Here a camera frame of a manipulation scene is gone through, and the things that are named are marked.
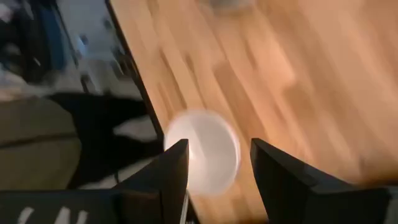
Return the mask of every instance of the table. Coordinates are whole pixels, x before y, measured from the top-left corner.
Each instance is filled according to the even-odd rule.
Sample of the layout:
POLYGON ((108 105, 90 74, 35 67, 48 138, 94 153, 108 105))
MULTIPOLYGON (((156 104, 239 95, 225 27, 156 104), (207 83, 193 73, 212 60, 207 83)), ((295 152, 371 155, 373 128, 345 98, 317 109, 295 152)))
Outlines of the table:
POLYGON ((233 186, 192 197, 202 223, 266 219, 249 146, 257 137, 345 181, 398 179, 398 9, 389 0, 111 0, 163 130, 213 110, 236 130, 233 186))

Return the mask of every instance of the white bowl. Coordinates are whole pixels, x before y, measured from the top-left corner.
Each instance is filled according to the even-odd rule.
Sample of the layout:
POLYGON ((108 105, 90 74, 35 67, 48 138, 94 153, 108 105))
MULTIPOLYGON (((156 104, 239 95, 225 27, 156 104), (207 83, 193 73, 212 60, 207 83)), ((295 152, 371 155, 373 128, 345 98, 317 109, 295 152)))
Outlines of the white bowl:
POLYGON ((232 127, 211 111, 190 110, 177 116, 165 135, 165 148, 188 139, 190 194, 222 194, 234 182, 241 151, 232 127))

